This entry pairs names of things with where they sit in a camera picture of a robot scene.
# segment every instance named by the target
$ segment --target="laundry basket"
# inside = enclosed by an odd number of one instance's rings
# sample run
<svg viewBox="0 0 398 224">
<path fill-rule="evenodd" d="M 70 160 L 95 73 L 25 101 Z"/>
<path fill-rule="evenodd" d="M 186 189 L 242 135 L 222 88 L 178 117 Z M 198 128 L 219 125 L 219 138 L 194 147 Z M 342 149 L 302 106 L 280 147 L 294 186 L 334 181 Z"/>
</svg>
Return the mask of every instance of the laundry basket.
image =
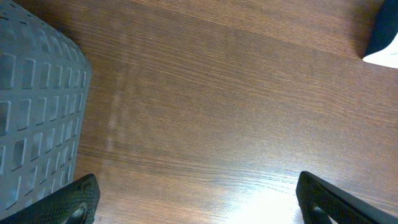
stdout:
<svg viewBox="0 0 398 224">
<path fill-rule="evenodd" d="M 0 1 L 0 220 L 73 181 L 90 80 L 74 42 Z"/>
</svg>

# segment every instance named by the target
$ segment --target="gray plastic basket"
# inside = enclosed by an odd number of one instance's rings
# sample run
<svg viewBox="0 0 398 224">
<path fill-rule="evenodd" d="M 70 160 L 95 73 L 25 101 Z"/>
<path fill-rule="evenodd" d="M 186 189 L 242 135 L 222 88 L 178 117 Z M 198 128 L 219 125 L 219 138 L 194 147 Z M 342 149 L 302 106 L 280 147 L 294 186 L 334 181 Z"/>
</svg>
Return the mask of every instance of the gray plastic basket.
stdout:
<svg viewBox="0 0 398 224">
<path fill-rule="evenodd" d="M 0 1 L 0 219 L 72 181 L 90 80 L 75 43 Z"/>
</svg>

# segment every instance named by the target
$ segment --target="brown laminate floor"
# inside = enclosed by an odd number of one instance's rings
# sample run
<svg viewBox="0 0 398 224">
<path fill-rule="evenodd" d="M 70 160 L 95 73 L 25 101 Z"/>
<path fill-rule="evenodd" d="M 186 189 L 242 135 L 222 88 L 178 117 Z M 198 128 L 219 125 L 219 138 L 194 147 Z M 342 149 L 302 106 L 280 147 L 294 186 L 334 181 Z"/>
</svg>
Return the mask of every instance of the brown laminate floor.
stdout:
<svg viewBox="0 0 398 224">
<path fill-rule="evenodd" d="M 75 178 L 96 223 L 302 223 L 309 170 L 398 216 L 381 0 L 19 0 L 93 66 Z"/>
</svg>

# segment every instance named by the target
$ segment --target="wood grain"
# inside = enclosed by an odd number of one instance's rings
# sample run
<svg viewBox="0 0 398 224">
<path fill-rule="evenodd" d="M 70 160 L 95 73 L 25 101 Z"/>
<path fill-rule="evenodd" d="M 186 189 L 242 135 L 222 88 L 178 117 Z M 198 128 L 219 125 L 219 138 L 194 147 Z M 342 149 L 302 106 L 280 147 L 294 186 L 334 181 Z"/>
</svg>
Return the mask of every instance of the wood grain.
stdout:
<svg viewBox="0 0 398 224">
<path fill-rule="evenodd" d="M 92 63 L 75 178 L 96 223 L 302 223 L 309 170 L 398 216 L 381 0 L 20 0 Z"/>
</svg>

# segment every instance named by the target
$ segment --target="black textured plastic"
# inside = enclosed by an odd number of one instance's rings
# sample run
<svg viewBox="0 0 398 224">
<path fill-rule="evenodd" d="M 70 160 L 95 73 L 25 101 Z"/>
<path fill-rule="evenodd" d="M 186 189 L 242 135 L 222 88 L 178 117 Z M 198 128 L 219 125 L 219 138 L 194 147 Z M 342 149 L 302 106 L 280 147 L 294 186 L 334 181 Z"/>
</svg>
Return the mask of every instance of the black textured plastic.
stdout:
<svg viewBox="0 0 398 224">
<path fill-rule="evenodd" d="M 100 200 L 100 188 L 94 174 L 81 179 L 39 200 L 33 205 L 0 221 L 9 223 L 62 223 L 80 207 L 85 206 L 84 223 L 93 223 Z"/>
<path fill-rule="evenodd" d="M 296 194 L 305 224 L 331 223 L 328 216 L 339 224 L 398 223 L 398 219 L 392 215 L 309 172 L 300 174 Z"/>
</svg>

